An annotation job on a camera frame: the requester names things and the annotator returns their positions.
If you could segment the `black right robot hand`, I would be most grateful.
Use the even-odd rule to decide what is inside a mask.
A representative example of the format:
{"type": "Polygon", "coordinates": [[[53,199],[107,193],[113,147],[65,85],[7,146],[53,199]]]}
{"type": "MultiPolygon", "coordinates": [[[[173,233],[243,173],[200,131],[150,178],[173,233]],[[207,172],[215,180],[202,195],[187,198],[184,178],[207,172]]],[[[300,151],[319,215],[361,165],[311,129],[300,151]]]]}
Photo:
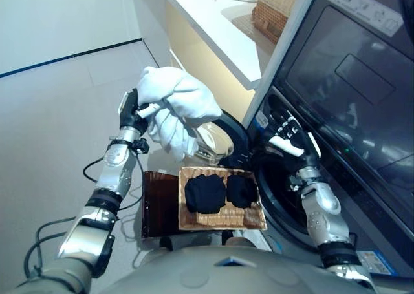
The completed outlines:
{"type": "Polygon", "coordinates": [[[270,111],[274,133],[269,143],[299,161],[299,168],[318,167],[321,151],[310,132],[306,132],[288,110],[270,111]]]}

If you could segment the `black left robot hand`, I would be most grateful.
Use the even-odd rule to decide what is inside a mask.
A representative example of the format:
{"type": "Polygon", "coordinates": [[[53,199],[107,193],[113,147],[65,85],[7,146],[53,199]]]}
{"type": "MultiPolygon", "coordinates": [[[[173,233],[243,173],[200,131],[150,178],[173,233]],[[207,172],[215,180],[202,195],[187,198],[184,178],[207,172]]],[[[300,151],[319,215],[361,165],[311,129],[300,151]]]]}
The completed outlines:
{"type": "Polygon", "coordinates": [[[138,105],[138,91],[133,88],[126,92],[118,108],[120,130],[128,129],[142,136],[148,128],[148,118],[158,112],[162,106],[159,103],[138,105]]]}

